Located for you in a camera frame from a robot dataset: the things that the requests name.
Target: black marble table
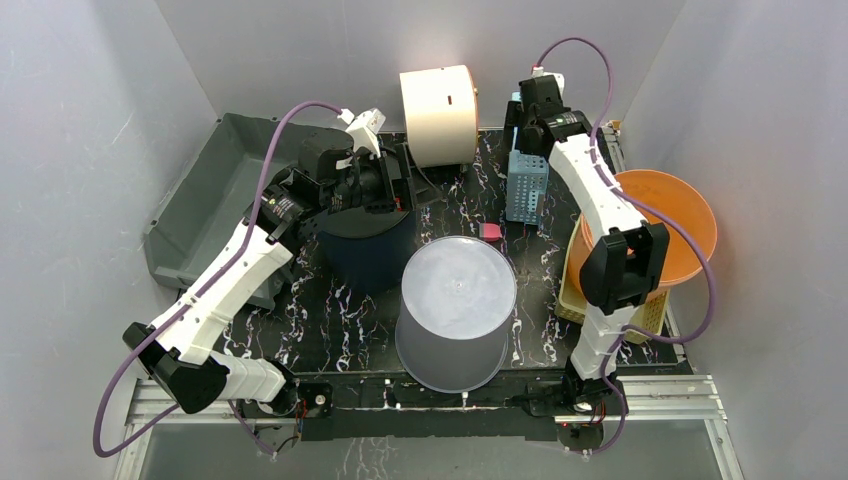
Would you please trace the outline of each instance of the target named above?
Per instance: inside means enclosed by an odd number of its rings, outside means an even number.
[[[479,222],[501,225],[504,239],[493,244],[512,264],[518,282],[509,351],[503,369],[562,367],[577,344],[580,326],[554,314],[568,241],[579,210],[562,179],[552,173],[543,224],[507,222],[506,156],[500,131],[482,131],[474,163],[441,184],[444,197],[418,215],[416,241],[424,245],[447,235],[478,235]],[[386,145],[401,134],[383,135]],[[605,145],[601,151],[607,155]],[[300,252],[291,291],[284,288],[273,311],[245,307],[224,334],[220,348],[245,357],[274,357],[297,374],[400,372],[394,329],[400,286],[367,296],[333,275],[321,245]],[[676,364],[671,346],[651,341],[625,343],[619,365]]]

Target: blue mesh container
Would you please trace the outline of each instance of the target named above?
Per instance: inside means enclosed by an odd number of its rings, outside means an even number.
[[[521,100],[521,94],[513,92],[514,101]],[[542,209],[545,205],[545,191],[548,188],[550,166],[544,157],[525,155],[515,149],[516,131],[513,135],[512,150],[509,152],[509,170],[506,179],[506,219],[510,222],[523,222],[539,225],[542,221]]]

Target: navy cylinder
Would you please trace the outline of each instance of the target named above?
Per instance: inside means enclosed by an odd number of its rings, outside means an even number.
[[[338,278],[353,290],[376,295],[403,278],[416,250],[415,220],[409,212],[346,210],[327,218],[318,241]]]

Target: gray wall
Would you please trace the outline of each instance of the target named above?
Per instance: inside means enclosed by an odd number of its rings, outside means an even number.
[[[552,41],[582,35],[618,73],[609,118],[627,111],[684,0],[157,0],[219,113],[282,116],[304,100],[377,106],[403,129],[398,73],[466,64],[481,125],[503,126],[506,102]],[[590,118],[606,95],[603,63],[571,45],[546,62],[566,101]],[[320,113],[298,117],[309,121]]]
[[[111,478],[121,333],[174,298],[141,230],[214,120],[152,1],[0,2],[0,477]]]
[[[848,472],[846,31],[843,1],[690,0],[625,117],[628,162],[716,212],[718,315],[687,350],[752,479]],[[690,331],[703,289],[673,295]]]

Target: yellow basket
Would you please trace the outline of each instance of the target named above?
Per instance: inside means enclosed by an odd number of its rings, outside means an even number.
[[[577,235],[578,226],[575,226],[571,233],[571,240],[568,242],[568,251],[565,254],[565,266],[562,269],[562,284],[559,287],[559,297],[554,308],[554,313],[558,317],[564,318],[571,322],[583,325],[583,319],[586,318],[586,299],[577,291],[577,288],[568,279],[568,255],[571,254],[571,245],[574,244],[574,239]],[[669,292],[665,291],[656,298],[636,309],[633,318],[630,319],[632,325],[648,330],[649,332],[659,335],[662,333],[663,321],[665,319],[665,311],[668,308]],[[630,343],[644,343],[648,337],[641,333],[629,331],[624,334],[624,340]]]

